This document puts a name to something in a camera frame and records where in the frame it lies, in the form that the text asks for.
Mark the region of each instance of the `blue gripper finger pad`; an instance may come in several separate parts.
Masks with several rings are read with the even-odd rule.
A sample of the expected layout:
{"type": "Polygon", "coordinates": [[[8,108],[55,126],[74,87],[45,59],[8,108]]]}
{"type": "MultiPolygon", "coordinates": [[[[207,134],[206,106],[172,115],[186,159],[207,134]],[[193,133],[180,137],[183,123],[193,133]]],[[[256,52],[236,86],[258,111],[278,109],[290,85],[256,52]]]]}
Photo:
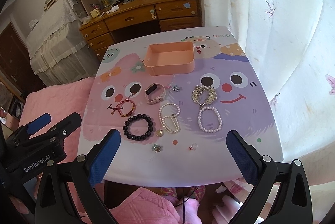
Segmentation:
{"type": "Polygon", "coordinates": [[[43,114],[39,118],[36,118],[34,121],[32,121],[28,127],[27,127],[27,133],[28,134],[35,134],[40,129],[45,127],[51,122],[51,116],[50,114],[43,114]]]}
{"type": "Polygon", "coordinates": [[[93,160],[90,169],[88,181],[92,187],[97,183],[102,182],[116,152],[121,144],[121,135],[118,130],[113,130],[114,133],[106,141],[100,152],[93,160]]]}
{"type": "Polygon", "coordinates": [[[234,158],[235,163],[240,169],[247,183],[257,185],[258,183],[258,168],[252,158],[249,156],[243,145],[232,133],[228,132],[226,144],[229,152],[234,158]]]}

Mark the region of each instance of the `wooden drawer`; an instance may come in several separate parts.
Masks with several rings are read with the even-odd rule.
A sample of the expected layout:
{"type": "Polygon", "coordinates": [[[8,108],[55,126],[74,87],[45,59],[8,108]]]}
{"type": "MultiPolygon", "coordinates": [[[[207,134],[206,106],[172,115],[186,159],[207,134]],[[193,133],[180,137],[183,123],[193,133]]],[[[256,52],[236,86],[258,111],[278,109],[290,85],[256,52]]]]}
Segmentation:
{"type": "Polygon", "coordinates": [[[138,9],[133,9],[127,12],[116,14],[105,20],[105,23],[110,31],[115,31],[123,27],[147,22],[157,19],[155,8],[153,5],[145,6],[138,9]]]}
{"type": "Polygon", "coordinates": [[[156,4],[155,7],[158,18],[160,20],[167,18],[198,15],[197,0],[170,1],[156,4]]]}
{"type": "Polygon", "coordinates": [[[83,34],[86,40],[93,39],[107,32],[108,32],[108,28],[106,27],[103,21],[93,24],[81,31],[81,33],[83,34]]]}
{"type": "Polygon", "coordinates": [[[88,46],[93,50],[102,49],[113,44],[115,44],[115,42],[110,33],[106,33],[94,39],[88,40],[88,46]]]}
{"type": "Polygon", "coordinates": [[[201,27],[200,17],[180,17],[160,20],[161,31],[174,31],[183,28],[201,27]]]}
{"type": "Polygon", "coordinates": [[[94,53],[96,54],[96,56],[98,57],[100,61],[103,59],[104,54],[106,53],[107,49],[108,49],[108,46],[94,51],[94,53]]]}

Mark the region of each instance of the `cable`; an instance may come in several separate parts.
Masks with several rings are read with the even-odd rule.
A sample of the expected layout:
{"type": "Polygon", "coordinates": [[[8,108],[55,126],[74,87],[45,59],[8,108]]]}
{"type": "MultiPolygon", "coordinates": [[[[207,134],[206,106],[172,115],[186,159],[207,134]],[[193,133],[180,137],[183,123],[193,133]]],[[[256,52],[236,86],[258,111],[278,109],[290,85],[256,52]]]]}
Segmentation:
{"type": "Polygon", "coordinates": [[[186,213],[185,213],[185,202],[187,202],[187,201],[191,198],[191,196],[193,195],[193,193],[194,193],[198,188],[199,188],[198,186],[195,187],[195,189],[193,190],[193,192],[191,193],[191,195],[190,195],[186,200],[184,200],[184,188],[183,188],[183,202],[182,202],[181,204],[178,204],[178,205],[175,206],[175,208],[176,208],[176,207],[178,207],[178,206],[180,206],[180,205],[183,205],[183,224],[185,224],[185,216],[186,216],[186,213]]]}
{"type": "Polygon", "coordinates": [[[183,224],[185,224],[185,201],[184,201],[184,190],[183,190],[183,224]]]}
{"type": "Polygon", "coordinates": [[[191,193],[191,195],[185,200],[185,202],[187,202],[187,201],[191,198],[191,196],[193,195],[193,193],[194,193],[196,190],[198,190],[198,188],[199,188],[198,186],[195,187],[195,189],[193,190],[193,192],[191,193]]]}

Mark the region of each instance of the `screw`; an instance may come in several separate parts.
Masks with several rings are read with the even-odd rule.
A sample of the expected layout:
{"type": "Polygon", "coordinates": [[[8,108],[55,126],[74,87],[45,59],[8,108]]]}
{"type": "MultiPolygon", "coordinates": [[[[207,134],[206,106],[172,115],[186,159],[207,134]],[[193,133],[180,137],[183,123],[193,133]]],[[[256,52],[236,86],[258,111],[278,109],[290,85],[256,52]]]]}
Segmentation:
{"type": "Polygon", "coordinates": [[[268,156],[268,155],[264,155],[264,156],[263,156],[263,160],[264,160],[265,162],[271,162],[271,157],[268,156]]]}
{"type": "Polygon", "coordinates": [[[294,163],[295,163],[297,166],[301,166],[301,161],[299,161],[298,159],[294,160],[294,163]]]}
{"type": "Polygon", "coordinates": [[[81,154],[81,155],[79,155],[79,156],[77,157],[77,161],[78,161],[78,162],[82,162],[82,161],[85,160],[85,158],[86,158],[86,156],[83,155],[83,154],[81,154]]]}
{"type": "Polygon", "coordinates": [[[54,161],[53,160],[49,160],[47,161],[46,165],[47,166],[52,166],[54,164],[54,161]]]}

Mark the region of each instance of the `black bead bracelet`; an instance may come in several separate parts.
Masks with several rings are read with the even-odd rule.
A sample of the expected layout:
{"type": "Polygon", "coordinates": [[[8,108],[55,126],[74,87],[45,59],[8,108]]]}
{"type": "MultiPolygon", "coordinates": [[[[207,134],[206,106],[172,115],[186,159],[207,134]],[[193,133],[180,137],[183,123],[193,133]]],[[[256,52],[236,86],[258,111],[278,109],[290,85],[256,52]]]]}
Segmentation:
{"type": "Polygon", "coordinates": [[[151,132],[153,131],[153,122],[151,121],[151,118],[149,116],[147,116],[146,114],[138,114],[138,115],[134,115],[133,117],[129,117],[128,120],[125,121],[125,125],[123,126],[123,130],[124,130],[124,135],[128,138],[128,139],[132,139],[132,140],[136,140],[136,141],[142,141],[147,139],[147,137],[150,137],[151,132]],[[145,134],[142,135],[132,135],[129,133],[128,131],[128,127],[130,125],[131,122],[134,122],[136,120],[140,120],[140,119],[145,119],[145,121],[148,122],[148,131],[145,132],[145,134]]]}

